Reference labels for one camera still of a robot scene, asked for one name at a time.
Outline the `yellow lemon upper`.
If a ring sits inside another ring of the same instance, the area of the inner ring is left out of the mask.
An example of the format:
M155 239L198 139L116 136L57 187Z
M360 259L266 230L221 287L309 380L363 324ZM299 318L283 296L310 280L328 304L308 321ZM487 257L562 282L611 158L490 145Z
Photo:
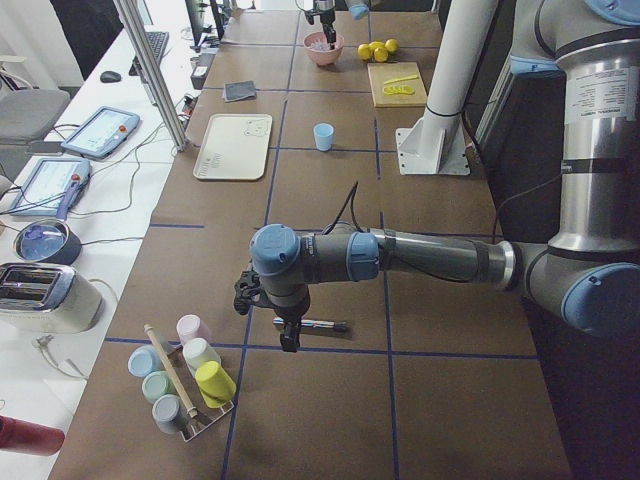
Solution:
M399 50L399 42L391 38L385 41L384 47L390 54L395 54Z

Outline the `white cup on rack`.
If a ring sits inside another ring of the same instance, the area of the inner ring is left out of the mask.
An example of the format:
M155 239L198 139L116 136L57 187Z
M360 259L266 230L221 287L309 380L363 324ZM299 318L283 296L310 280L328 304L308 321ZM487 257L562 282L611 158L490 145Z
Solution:
M192 376L195 376L201 365L209 361L222 364L220 355L204 338L198 337L187 341L183 345L182 354Z

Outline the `white bear tray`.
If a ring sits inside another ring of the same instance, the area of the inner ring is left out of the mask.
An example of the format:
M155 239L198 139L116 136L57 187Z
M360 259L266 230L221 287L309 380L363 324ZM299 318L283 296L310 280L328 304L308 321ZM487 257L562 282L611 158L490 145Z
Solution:
M193 176L202 181L259 180L266 168L272 122L268 114L212 115Z

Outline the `lemon slices row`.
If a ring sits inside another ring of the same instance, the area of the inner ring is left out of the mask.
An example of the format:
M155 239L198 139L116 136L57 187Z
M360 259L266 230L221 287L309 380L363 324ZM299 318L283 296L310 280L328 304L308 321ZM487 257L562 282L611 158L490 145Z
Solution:
M409 85L386 85L382 89L383 93L388 96L396 96L396 95L414 95L415 90L413 87Z

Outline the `pink bowl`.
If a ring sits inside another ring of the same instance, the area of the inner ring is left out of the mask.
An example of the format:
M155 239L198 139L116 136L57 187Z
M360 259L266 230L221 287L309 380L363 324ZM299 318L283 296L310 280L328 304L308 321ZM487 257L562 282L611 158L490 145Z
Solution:
M335 45L337 46L337 49L329 52L316 52L316 51L311 51L308 48L311 42L317 41L317 40L327 42L325 34L322 31L310 33L303 40L303 46L309 58L317 66L326 66L326 65L334 64L339 59L342 53L342 49L344 47L344 37L338 34L336 36L336 43L335 43Z

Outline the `grey folded cloth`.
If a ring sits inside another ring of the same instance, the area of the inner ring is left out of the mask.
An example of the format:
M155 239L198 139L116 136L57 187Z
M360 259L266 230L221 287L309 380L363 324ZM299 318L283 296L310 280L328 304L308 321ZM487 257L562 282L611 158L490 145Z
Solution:
M255 99L256 96L256 87L251 80L224 84L223 99L227 103Z

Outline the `steel muddler black tip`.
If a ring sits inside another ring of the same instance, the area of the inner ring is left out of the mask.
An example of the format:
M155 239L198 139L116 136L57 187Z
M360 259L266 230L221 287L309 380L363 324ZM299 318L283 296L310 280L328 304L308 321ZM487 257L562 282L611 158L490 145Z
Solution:
M346 322L334 322L326 320L302 319L300 329L303 332L312 330L328 330L336 333L347 333L350 327Z

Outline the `black computer mouse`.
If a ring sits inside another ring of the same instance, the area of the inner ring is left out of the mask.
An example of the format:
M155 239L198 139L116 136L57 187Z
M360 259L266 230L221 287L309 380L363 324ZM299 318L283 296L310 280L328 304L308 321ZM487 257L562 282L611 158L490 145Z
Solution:
M100 81L105 84L117 83L122 80L122 76L115 71L104 71L100 75Z

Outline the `aluminium frame post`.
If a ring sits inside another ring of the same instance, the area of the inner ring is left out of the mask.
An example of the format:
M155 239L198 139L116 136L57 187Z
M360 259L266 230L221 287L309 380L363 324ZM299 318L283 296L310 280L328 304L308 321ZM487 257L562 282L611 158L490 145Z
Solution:
M187 138L179 120L158 61L147 40L146 30L134 1L114 0L119 18L130 38L152 97L178 152L185 150Z

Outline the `yellow plastic knife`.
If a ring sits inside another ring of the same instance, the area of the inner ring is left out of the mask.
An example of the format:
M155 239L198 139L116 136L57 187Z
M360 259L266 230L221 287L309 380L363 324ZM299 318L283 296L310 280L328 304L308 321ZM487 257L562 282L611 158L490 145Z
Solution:
M403 82L403 81L408 81L408 80L414 80L417 79L418 75L417 74L413 74L413 75L408 75L408 76L404 76L404 77L397 77L397 78L392 78L389 80L385 80L383 82L384 85L389 85L389 84L393 84L393 83L397 83L397 82Z

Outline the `green cup on rack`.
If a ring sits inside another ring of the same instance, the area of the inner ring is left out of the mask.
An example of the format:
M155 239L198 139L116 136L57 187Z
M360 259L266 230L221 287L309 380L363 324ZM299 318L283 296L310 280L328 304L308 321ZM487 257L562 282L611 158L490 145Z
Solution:
M164 370L149 373L142 381L142 394L150 403L154 404L160 397L176 394L176 389L168 373Z

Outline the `grey cup on rack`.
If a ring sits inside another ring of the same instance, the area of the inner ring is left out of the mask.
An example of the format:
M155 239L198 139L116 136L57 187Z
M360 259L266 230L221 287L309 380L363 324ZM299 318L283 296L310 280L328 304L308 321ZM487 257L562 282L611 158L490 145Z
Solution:
M181 432L189 424L189 415L180 398L174 394L163 395L154 402L152 417L157 427L166 434Z

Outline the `wooden stick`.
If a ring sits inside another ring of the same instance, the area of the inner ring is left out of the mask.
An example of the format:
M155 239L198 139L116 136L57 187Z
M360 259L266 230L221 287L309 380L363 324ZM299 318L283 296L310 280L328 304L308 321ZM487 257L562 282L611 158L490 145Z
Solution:
M144 325L144 331L147 337L149 338L149 340L151 341L151 344L154 346L155 350L157 351L160 361L163 364L172 383L174 384L176 392L179 398L181 399L184 407L186 408L186 411L189 417L191 419L195 419L198 415L198 410L196 406L193 404L193 402L191 401L186 389L184 388L181 382L180 377L176 373L176 370L173 364L171 363L171 360L169 359L168 354L166 353L162 342L160 341L160 337L155 333L154 328L150 324Z

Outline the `cream toaster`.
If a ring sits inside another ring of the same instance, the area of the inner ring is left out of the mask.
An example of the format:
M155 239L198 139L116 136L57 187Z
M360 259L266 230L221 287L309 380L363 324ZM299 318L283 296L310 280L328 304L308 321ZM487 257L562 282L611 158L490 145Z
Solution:
M79 333L94 324L100 292L66 265L1 266L1 320L21 330Z

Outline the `teach pendant far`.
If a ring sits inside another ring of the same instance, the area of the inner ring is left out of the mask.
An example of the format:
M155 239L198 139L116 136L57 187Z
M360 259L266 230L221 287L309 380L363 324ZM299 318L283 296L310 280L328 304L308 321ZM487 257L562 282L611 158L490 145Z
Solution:
M62 143L64 152L103 160L139 126L140 116L110 106L100 107Z

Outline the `black keyboard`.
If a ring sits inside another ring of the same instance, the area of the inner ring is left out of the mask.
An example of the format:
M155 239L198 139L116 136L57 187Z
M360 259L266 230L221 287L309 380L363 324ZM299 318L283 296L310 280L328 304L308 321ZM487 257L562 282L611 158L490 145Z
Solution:
M146 31L147 42L151 48L154 58L160 64L165 55L170 34L164 31ZM138 57L132 59L131 66L128 71L129 76L138 76L142 72L141 64Z

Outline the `bamboo cutting board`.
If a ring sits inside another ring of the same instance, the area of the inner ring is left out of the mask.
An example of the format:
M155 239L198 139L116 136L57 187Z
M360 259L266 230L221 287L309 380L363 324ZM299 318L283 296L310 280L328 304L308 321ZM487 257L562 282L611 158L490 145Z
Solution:
M373 104L378 108L390 107L423 107L427 101L427 93L418 65L415 62L372 63L367 67ZM418 78L389 85L409 85L415 94L388 96L382 91L385 80L417 74Z

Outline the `pile of clear ice cubes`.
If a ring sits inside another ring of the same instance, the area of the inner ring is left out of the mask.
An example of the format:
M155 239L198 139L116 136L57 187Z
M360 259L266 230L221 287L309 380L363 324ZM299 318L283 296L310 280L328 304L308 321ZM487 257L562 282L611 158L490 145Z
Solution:
M334 51L337 49L337 46L333 43L327 43L325 41L313 41L309 44L308 48L311 51L316 51L316 52L329 52L329 51Z

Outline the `teach pendant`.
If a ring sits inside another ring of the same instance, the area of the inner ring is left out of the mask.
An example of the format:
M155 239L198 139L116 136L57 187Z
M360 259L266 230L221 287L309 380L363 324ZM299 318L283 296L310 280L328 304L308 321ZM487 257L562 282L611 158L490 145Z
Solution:
M3 214L14 216L55 216L74 181L77 188L69 197L73 207L84 193L91 177L91 163L80 157L40 158L27 180L18 188Z
M110 106L100 107L62 143L64 152L103 160L139 126L140 116Z

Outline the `red bottle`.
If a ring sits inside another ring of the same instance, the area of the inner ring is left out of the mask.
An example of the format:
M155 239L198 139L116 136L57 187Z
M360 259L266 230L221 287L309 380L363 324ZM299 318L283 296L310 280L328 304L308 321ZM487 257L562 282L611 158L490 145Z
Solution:
M57 453L65 440L58 429L12 417L1 417L1 449L30 455Z

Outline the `blue cup on rack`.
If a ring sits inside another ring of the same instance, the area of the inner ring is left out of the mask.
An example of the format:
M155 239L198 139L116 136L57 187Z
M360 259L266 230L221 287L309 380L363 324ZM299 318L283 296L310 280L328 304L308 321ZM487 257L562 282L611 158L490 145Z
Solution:
M131 375L138 378L145 378L153 372L161 371L163 365L155 348L146 344L136 348L131 353L127 368Z

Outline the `grey office chair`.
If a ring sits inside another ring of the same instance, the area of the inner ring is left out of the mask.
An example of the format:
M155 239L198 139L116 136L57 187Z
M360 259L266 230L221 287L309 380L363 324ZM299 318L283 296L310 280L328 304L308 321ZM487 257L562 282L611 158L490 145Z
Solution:
M1 99L1 144L24 145L43 139L71 101L62 90L25 89Z

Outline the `pink cup on rack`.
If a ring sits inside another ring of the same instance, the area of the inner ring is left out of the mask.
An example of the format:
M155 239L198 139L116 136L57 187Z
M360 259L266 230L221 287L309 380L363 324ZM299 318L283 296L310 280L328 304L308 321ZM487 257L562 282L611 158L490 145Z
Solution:
M183 315L176 323L176 332L182 345L196 338L202 338L208 343L213 341L210 328L196 314Z

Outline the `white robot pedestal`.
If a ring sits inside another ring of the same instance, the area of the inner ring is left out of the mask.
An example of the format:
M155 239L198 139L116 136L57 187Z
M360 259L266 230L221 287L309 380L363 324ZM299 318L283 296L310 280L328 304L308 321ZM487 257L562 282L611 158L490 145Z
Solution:
M498 5L451 2L424 113L413 127L396 130L401 174L470 173L461 115Z

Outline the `teach pendant near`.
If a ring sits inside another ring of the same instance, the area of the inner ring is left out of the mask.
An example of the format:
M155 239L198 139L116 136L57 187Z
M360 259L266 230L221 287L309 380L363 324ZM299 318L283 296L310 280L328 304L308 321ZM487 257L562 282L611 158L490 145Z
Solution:
M55 216L74 181L77 188L69 197L73 207L84 193L91 177L91 163L80 157L40 158L27 180L18 188L3 214L14 216Z

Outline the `yellow lemon middle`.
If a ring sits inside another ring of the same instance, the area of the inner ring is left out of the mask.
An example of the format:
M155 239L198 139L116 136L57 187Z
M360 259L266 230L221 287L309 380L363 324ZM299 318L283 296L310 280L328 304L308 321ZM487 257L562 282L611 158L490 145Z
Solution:
M360 44L357 47L357 55L363 61L369 61L372 58L372 50L368 43Z

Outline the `yellow cup on rack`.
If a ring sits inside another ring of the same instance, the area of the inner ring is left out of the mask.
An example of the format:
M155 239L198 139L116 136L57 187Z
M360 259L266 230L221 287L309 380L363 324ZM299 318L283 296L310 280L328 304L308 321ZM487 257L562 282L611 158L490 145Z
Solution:
M207 361L200 365L195 380L205 404L218 408L232 400L236 393L236 384L217 361Z

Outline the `light blue cup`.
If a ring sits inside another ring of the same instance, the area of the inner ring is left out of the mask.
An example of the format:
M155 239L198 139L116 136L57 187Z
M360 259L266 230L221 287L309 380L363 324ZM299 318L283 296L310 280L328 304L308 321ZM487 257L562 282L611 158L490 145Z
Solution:
M329 123L318 123L313 127L315 147L317 150L326 152L333 146L334 127Z

